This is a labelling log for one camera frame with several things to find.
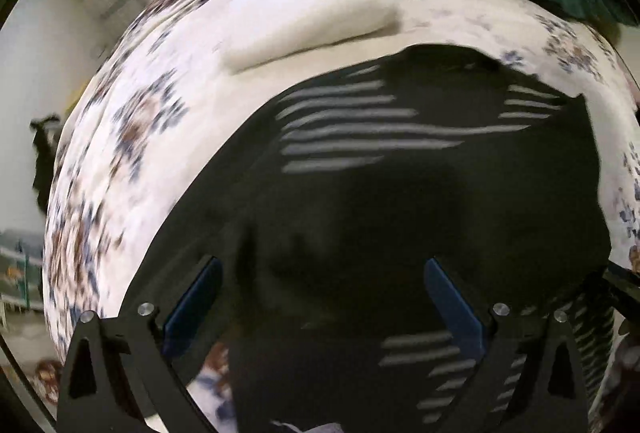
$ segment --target blue gripper pad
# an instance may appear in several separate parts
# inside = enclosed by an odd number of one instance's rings
[[[164,324],[162,355],[173,359],[186,352],[222,287],[222,263],[212,257],[175,305]]]
[[[424,266],[424,284],[453,343],[462,355],[480,361],[486,352],[482,323],[435,259]]]

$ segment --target metal bolt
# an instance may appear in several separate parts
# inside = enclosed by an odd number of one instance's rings
[[[85,312],[82,312],[82,314],[80,314],[80,320],[82,321],[82,323],[88,323],[94,318],[94,316],[95,316],[94,311],[87,310]]]
[[[566,316],[566,312],[564,310],[556,310],[554,312],[554,319],[558,322],[558,323],[566,323],[566,320],[568,319]]]
[[[504,303],[496,303],[494,305],[494,314],[500,317],[505,317],[509,315],[511,309],[505,305]]]
[[[138,314],[142,317],[150,316],[155,310],[155,307],[151,303],[143,303],[138,307]]]

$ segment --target floral pattern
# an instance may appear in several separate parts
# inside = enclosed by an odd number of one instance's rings
[[[202,8],[212,1],[220,5]],[[584,94],[590,107],[619,106],[620,90],[605,86],[626,88],[608,45],[526,0],[399,0],[398,33],[323,48],[320,67],[313,50],[295,57],[310,66],[275,61],[240,84],[221,73],[216,55],[219,12],[229,1],[152,0],[65,125],[44,262],[46,320],[61,359],[83,311],[117,314],[160,225],[211,156],[263,103],[302,80],[390,48],[430,43],[476,48],[568,95]],[[640,144],[627,129],[635,126],[620,122],[635,124],[633,114],[593,114],[599,152],[616,157],[602,161],[599,193],[611,259],[640,272]],[[190,392],[217,392],[223,408],[207,416],[232,421],[223,373],[214,371],[203,371]]]

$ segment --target screw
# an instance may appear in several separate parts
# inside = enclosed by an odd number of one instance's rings
[[[82,321],[82,323],[88,323],[94,318],[94,316],[95,312],[93,312],[92,310],[87,310],[86,312],[82,312],[82,314],[80,314],[80,320]]]
[[[142,317],[150,316],[151,313],[155,310],[155,307],[151,303],[143,303],[138,307],[138,314]]]
[[[509,315],[511,309],[504,303],[496,303],[494,305],[494,314],[500,317],[506,317]]]
[[[566,323],[566,320],[567,320],[566,312],[564,310],[556,310],[554,312],[554,319],[558,323]]]

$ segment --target bed sheet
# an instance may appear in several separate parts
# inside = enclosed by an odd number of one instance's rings
[[[640,129],[616,54],[592,29],[528,0],[401,0],[393,29],[232,75],[219,55],[231,1],[153,0],[65,124],[44,261],[46,318],[61,359],[83,311],[117,315],[173,205],[256,109],[302,80],[413,44],[476,48],[569,96],[584,94],[610,259],[640,270]],[[580,214],[567,207],[566,217]]]

